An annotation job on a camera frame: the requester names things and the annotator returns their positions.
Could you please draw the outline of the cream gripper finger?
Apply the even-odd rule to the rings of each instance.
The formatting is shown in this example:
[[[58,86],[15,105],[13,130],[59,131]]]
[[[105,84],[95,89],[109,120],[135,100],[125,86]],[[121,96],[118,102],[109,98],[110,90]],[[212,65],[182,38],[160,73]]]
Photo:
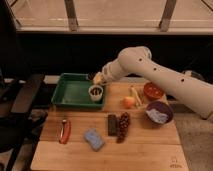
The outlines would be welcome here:
[[[97,73],[95,74],[95,76],[93,77],[93,79],[92,79],[92,82],[93,82],[95,85],[102,85],[102,84],[103,84],[103,81],[104,81],[104,79],[103,79],[103,75],[102,75],[101,72],[97,72]]]

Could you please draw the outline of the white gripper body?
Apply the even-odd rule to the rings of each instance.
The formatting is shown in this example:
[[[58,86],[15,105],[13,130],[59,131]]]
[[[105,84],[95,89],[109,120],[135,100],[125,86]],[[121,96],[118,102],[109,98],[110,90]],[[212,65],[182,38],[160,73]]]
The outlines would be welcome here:
[[[113,82],[120,79],[120,66],[116,61],[108,62],[102,68],[103,79],[105,82]]]

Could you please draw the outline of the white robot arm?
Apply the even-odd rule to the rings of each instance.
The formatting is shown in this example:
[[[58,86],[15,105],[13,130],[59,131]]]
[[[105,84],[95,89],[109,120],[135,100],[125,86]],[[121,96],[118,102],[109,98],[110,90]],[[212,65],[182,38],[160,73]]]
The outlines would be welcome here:
[[[136,74],[151,81],[202,118],[213,116],[212,84],[161,66],[153,62],[151,56],[151,51],[145,46],[125,48],[115,60],[102,67],[93,83],[106,84]]]

